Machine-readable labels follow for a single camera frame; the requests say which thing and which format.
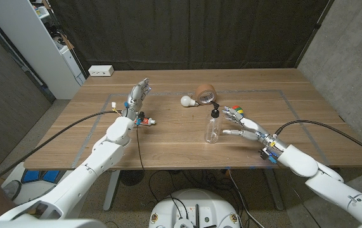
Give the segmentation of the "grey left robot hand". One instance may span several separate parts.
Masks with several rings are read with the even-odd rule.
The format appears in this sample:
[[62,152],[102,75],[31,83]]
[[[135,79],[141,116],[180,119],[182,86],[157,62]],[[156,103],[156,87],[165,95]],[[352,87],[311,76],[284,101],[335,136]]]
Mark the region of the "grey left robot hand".
[[149,86],[149,78],[145,78],[138,82],[131,90],[127,97],[125,109],[122,112],[123,117],[135,120],[141,110],[143,100],[151,91]]

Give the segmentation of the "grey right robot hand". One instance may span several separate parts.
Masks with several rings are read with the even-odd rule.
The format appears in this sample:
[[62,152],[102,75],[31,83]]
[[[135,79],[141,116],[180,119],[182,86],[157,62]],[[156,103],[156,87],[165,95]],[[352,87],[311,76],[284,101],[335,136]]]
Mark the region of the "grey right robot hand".
[[227,120],[242,127],[241,130],[223,130],[223,134],[241,136],[251,141],[259,141],[266,147],[277,147],[280,143],[280,140],[277,139],[275,134],[270,134],[257,122],[243,117],[242,114],[230,108],[229,106],[225,106],[222,112],[225,114],[225,118]]

